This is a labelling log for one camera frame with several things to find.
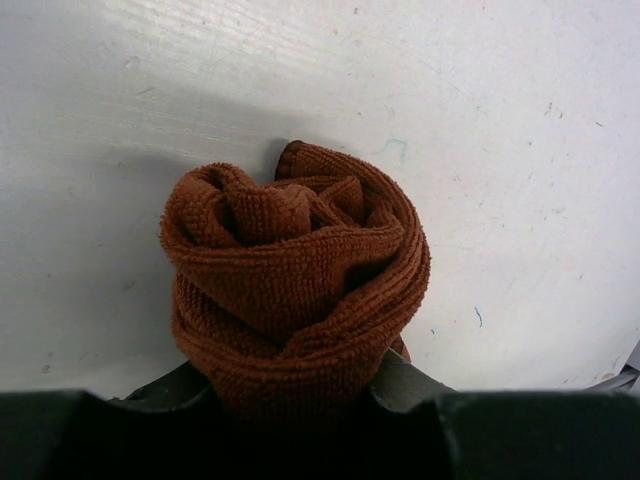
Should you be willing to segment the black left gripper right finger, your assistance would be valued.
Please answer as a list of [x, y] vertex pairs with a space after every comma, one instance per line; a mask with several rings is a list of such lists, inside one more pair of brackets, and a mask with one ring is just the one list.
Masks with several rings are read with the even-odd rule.
[[455, 392], [414, 367], [393, 349], [383, 357], [369, 390], [379, 405], [398, 413], [409, 412], [435, 396]]

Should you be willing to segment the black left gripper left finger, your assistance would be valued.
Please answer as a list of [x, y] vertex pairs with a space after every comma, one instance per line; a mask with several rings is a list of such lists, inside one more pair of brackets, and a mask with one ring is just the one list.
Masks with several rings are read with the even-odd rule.
[[218, 412], [220, 404], [210, 381], [190, 362], [137, 388], [124, 399], [107, 401], [122, 415], [174, 415]]

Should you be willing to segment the brown towel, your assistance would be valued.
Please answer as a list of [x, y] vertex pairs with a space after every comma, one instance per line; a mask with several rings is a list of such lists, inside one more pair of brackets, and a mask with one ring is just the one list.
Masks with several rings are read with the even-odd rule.
[[224, 411], [252, 430], [340, 421], [421, 305], [417, 211], [373, 165], [302, 141], [274, 180], [214, 163], [182, 176], [160, 225], [171, 329]]

